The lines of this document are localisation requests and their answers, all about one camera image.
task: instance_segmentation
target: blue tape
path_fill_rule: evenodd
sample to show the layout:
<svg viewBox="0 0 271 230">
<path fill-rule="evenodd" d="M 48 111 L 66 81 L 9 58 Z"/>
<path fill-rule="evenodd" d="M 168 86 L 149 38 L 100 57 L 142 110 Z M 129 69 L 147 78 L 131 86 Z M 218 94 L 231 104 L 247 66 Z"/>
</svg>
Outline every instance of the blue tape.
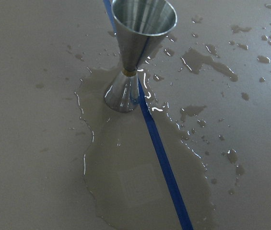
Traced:
<svg viewBox="0 0 271 230">
<path fill-rule="evenodd" d="M 103 0 L 103 2 L 105 4 L 109 19 L 112 23 L 113 30 L 116 33 L 114 19 L 113 19 L 113 15 L 112 15 L 111 3 L 109 0 Z M 159 163 L 160 163 L 160 166 L 161 166 L 169 193 L 172 197 L 172 200 L 173 200 L 173 203 L 174 203 L 174 206 L 176 209 L 176 213 L 177 213 L 179 221 L 180 221 L 180 225 L 182 227 L 182 230 L 193 230 L 192 223 L 189 219 L 189 215 L 188 215 L 187 209 L 185 207 L 185 204 L 183 202 L 181 193 L 179 191 L 178 184 L 176 182 L 174 173 L 172 171 L 172 168 L 170 167 L 169 160 L 167 158 L 161 137 L 159 135 L 159 132 L 158 132 L 156 124 L 153 120 L 153 117 L 151 116 L 150 111 L 148 109 L 148 106 L 146 104 L 145 94 L 144 94 L 143 88 L 141 86 L 140 80 L 139 80 L 139 91 L 140 91 L 139 101 L 140 101 L 141 112 L 144 116 L 148 131 L 150 134 L 150 138 L 151 138 L 151 141 L 154 146 L 154 150 L 155 150 L 156 155 L 158 157 L 158 160 L 159 160 Z"/>
</svg>

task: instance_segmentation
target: stainless steel jigger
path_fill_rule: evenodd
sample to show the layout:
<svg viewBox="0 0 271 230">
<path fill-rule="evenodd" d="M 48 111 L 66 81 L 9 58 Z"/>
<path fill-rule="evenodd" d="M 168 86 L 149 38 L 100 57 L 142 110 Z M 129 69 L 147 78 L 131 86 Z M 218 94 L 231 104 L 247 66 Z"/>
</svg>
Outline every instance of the stainless steel jigger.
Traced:
<svg viewBox="0 0 271 230">
<path fill-rule="evenodd" d="M 130 112 L 139 103 L 137 68 L 176 26 L 177 14 L 166 0 L 114 0 L 112 13 L 123 70 L 104 98 L 113 110 Z"/>
</svg>

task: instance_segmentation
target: jigger base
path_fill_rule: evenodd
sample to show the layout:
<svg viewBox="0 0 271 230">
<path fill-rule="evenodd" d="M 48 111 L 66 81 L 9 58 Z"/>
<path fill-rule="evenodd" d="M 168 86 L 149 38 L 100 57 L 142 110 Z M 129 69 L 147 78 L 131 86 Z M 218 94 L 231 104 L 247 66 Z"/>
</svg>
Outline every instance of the jigger base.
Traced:
<svg viewBox="0 0 271 230">
<path fill-rule="evenodd" d="M 134 110 L 139 104 L 139 82 L 137 71 L 123 69 L 106 89 L 104 95 L 107 106 L 126 113 Z"/>
</svg>

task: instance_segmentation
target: silver cup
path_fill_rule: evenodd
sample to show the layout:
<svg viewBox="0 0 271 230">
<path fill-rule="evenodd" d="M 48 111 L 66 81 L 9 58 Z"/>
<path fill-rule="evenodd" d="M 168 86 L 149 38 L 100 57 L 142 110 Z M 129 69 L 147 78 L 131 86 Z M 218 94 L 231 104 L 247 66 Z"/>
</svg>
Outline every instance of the silver cup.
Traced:
<svg viewBox="0 0 271 230">
<path fill-rule="evenodd" d="M 113 0 L 112 13 L 123 70 L 106 90 L 106 104 L 129 112 L 139 103 L 138 66 L 176 26 L 177 14 L 166 0 Z"/>
</svg>

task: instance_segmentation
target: gold band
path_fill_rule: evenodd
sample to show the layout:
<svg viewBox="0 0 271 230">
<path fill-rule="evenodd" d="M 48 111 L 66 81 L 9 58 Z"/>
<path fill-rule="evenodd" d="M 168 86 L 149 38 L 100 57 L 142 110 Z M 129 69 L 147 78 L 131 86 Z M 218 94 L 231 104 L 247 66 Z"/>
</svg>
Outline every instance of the gold band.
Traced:
<svg viewBox="0 0 271 230">
<path fill-rule="evenodd" d="M 133 77 L 136 75 L 136 70 L 130 72 L 130 71 L 126 70 L 125 68 L 123 68 L 121 72 L 127 77 Z"/>
</svg>

